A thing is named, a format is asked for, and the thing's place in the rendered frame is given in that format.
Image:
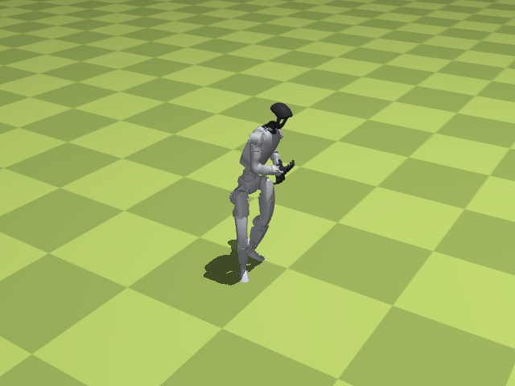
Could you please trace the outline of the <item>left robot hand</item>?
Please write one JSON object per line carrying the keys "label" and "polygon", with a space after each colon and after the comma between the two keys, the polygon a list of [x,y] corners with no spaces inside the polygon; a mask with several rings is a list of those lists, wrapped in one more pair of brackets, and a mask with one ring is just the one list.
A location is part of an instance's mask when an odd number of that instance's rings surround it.
{"label": "left robot hand", "polygon": [[[278,160],[278,165],[276,165],[276,166],[282,166],[282,160],[281,159]],[[286,175],[286,173],[284,175],[280,175],[280,176],[275,175],[276,182],[273,183],[273,184],[276,185],[276,184],[281,183],[283,180],[285,180],[285,175]]]}

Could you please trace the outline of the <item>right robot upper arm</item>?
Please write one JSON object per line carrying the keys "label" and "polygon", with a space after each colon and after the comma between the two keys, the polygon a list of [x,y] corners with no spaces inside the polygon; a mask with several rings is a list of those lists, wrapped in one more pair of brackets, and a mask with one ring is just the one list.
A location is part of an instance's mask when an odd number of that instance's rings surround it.
{"label": "right robot upper arm", "polygon": [[[261,146],[263,143],[263,132],[256,131],[250,134],[249,136],[249,146],[250,146],[250,170],[254,174],[258,174],[256,172],[256,168],[259,164],[261,158]],[[258,174],[259,175],[259,174]]]}

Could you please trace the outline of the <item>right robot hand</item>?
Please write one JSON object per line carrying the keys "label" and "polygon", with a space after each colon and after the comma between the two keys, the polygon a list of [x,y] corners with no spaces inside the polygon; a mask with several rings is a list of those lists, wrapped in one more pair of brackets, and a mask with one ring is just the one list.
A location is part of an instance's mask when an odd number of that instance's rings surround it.
{"label": "right robot hand", "polygon": [[279,167],[278,167],[278,169],[279,169],[280,171],[284,171],[284,172],[282,173],[282,175],[284,175],[284,174],[285,174],[285,173],[287,173],[290,169],[292,169],[292,168],[293,168],[293,166],[295,166],[295,160],[292,160],[292,162],[290,162],[290,165],[288,164],[288,165],[287,165],[287,166],[285,166],[285,167],[284,167],[284,166],[279,166]]}

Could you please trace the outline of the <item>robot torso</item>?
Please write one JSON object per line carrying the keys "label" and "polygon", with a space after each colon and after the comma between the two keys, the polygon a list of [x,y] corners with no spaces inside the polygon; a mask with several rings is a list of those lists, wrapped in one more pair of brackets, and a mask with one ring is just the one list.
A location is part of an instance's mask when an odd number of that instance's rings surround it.
{"label": "robot torso", "polygon": [[[266,127],[265,127],[266,128]],[[258,126],[253,132],[260,131],[263,132],[263,143],[261,146],[261,158],[259,163],[265,165],[272,153],[276,150],[280,139],[281,132],[279,129],[275,129],[277,131],[276,134],[272,134],[268,130],[272,131],[269,127],[268,129],[262,128],[262,126]],[[258,174],[254,174],[250,170],[250,146],[249,140],[247,141],[245,148],[241,154],[240,164],[245,167],[243,170],[243,175],[238,178],[238,186],[243,185],[245,192],[247,194],[253,194],[258,188],[261,187],[261,176]]]}

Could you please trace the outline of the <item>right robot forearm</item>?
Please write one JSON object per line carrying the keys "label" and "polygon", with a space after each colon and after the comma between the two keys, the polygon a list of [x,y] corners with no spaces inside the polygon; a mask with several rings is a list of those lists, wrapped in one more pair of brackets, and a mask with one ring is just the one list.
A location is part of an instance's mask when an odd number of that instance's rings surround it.
{"label": "right robot forearm", "polygon": [[284,171],[280,171],[278,169],[279,166],[267,166],[259,164],[256,168],[256,172],[260,175],[266,176],[266,175],[277,175],[280,176]]}

